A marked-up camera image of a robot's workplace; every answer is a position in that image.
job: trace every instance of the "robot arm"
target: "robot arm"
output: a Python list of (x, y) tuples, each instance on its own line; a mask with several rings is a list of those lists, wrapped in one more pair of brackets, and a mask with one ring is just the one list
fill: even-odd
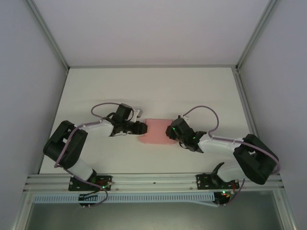
[(59, 161), (59, 165), (84, 181), (93, 181), (96, 176), (95, 170), (80, 158), (85, 141), (90, 138), (115, 137), (118, 133), (145, 134), (147, 125), (136, 121), (136, 118), (141, 115), (141, 110), (134, 111), (128, 105), (120, 104), (115, 113), (109, 114), (100, 122), (84, 124), (80, 128), (76, 128), (69, 121), (63, 121), (44, 146), (43, 152), (57, 162), (69, 136), (75, 130), (65, 149), (65, 154)]
[[(207, 132), (194, 132), (184, 117), (174, 120), (167, 128), (166, 135), (184, 144), (190, 151), (223, 154), (229, 157), (230, 160), (218, 164), (211, 174), (214, 184), (245, 178), (257, 184), (265, 184), (276, 166), (272, 156), (278, 160), (276, 155), (253, 134), (231, 141), (226, 138), (214, 138)], [(268, 152), (271, 157), (260, 150)]]

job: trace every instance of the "white wall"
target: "white wall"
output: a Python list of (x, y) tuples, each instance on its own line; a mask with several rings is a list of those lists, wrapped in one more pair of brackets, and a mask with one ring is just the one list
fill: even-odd
[(70, 66), (236, 64), (269, 0), (35, 0)]
[(0, 1), (0, 223), (42, 160), (65, 73), (22, 0)]
[(280, 1), (242, 68), (260, 137), (281, 161), (299, 229), (307, 229), (307, 1)]

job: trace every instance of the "pink foam block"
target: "pink foam block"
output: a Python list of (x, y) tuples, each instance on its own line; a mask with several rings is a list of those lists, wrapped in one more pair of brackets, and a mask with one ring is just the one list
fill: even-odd
[(147, 133), (143, 136), (139, 136), (139, 140), (145, 144), (160, 144), (160, 145), (172, 145), (177, 141), (171, 140), (165, 134), (167, 127), (172, 123), (169, 119), (146, 119)]

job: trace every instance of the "metal frame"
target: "metal frame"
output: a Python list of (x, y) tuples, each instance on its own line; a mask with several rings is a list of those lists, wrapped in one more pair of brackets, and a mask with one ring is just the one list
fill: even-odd
[(60, 63), (62, 64), (62, 66), (64, 67), (64, 69), (66, 70), (66, 75), (68, 74), (69, 71), (69, 66), (58, 46), (58, 44), (56, 43), (54, 37), (52, 36), (52, 33), (50, 32), (45, 20), (43, 19), (41, 13), (39, 12), (36, 4), (34, 3), (33, 0), (25, 0), (26, 4), (28, 5), (31, 13), (33, 14), (35, 20), (37, 21), (39, 27), (42, 29), (43, 34), (46, 36), (51, 48), (54, 51), (54, 54), (56, 55), (56, 57), (58, 58), (58, 60), (60, 61)]
[[(221, 192), (217, 190), (198, 190), (196, 176), (200, 173), (146, 173), (111, 174), (114, 183), (109, 193), (183, 193), (183, 192)], [(67, 174), (30, 175), (24, 187), (29, 193), (80, 193), (68, 191), (71, 176)], [(273, 191), (283, 189), (279, 175), (269, 177), (265, 185), (246, 180), (242, 191)]]
[(254, 29), (254, 32), (252, 34), (252, 36), (250, 37), (246, 47), (244, 48), (244, 51), (237, 63), (237, 68), (240, 69), (243, 65), (243, 63), (245, 62), (248, 54), (251, 52), (252, 48), (254, 47), (256, 41), (258, 40), (258, 38), (260, 37), (263, 29), (265, 28), (265, 26), (267, 25), (267, 22), (269, 21), (269, 19), (272, 16), (273, 11), (276, 9), (276, 6), (278, 5), (278, 3), (280, 2), (280, 0), (270, 0), (270, 2), (267, 4), (256, 28)]
[[(54, 40), (46, 22), (42, 18), (37, 6), (33, 0), (25, 0), (34, 18), (38, 22), (40, 28), (45, 34), (48, 42), (50, 43), (55, 55), (63, 65), (68, 74), (69, 66)], [(268, 3), (259, 23), (257, 24), (247, 46), (245, 47), (238, 63), (234, 65), (157, 65), (157, 66), (94, 66), (94, 67), (74, 67), (74, 68), (203, 68), (203, 67), (218, 67), (218, 68), (232, 68), (234, 79), (239, 92), (240, 100), (244, 109), (250, 132), (258, 136), (258, 131), (255, 125), (252, 108), (250, 106), (248, 95), (240, 76), (240, 68), (244, 64), (248, 54), (251, 52), (254, 44), (261, 35), (267, 21), (272, 15), (273, 10), (276, 8), (279, 0), (270, 0)], [(195, 175), (200, 173), (169, 173), (169, 174), (113, 174), (114, 184), (110, 194), (149, 194), (149, 193), (184, 193), (195, 194), (200, 191), (197, 189)], [(78, 192), (69, 192), (68, 184), (70, 176), (67, 174), (41, 174), (30, 175), (24, 187), (24, 192), (19, 204), (18, 215), (16, 216), (13, 230), (24, 230), (27, 225), (27, 220), (31, 216), (32, 205), (35, 201), (35, 195), (40, 194), (45, 196), (52, 195), (67, 195), (77, 194)], [(283, 183), (279, 175), (272, 175), (265, 185), (258, 185), (250, 180), (246, 180), (242, 189), (244, 191), (273, 191), (276, 208), (280, 214), (281, 222), (286, 230), (296, 230), (296, 223), (292, 214), (289, 202), (287, 200)], [(208, 190), (202, 190), (203, 193), (209, 193)]]

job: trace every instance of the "black mounting bracket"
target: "black mounting bracket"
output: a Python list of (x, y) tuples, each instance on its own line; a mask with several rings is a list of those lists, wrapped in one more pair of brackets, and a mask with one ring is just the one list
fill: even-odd
[(81, 205), (82, 207), (83, 206), (88, 207), (88, 206), (91, 206), (91, 205), (95, 204), (95, 203), (93, 203), (93, 201), (97, 202), (98, 195), (94, 194), (94, 195), (88, 196), (88, 198), (84, 198), (86, 195), (87, 194), (80, 194), (79, 198), (78, 198), (78, 201), (91, 201), (91, 202), (89, 202), (89, 203), (85, 203), (85, 202), (79, 203), (79, 205)]
[[(94, 184), (97, 184), (97, 185), (100, 185), (100, 186), (106, 186), (105, 189), (107, 191), (110, 191), (111, 185), (107, 186), (108, 182), (112, 182), (112, 176), (97, 175), (95, 177), (95, 183)], [(83, 182), (77, 180), (74, 177), (71, 177), (71, 180), (69, 182), (69, 187), (68, 187), (68, 191), (96, 191), (98, 189), (99, 188), (92, 186), (92, 185), (89, 185), (89, 184), (86, 184), (86, 183), (83, 183)]]
[(239, 182), (235, 180), (230, 182), (221, 181), (219, 184), (215, 184), (213, 183), (212, 175), (205, 173), (196, 175), (196, 184), (198, 190), (226, 190), (240, 187)]

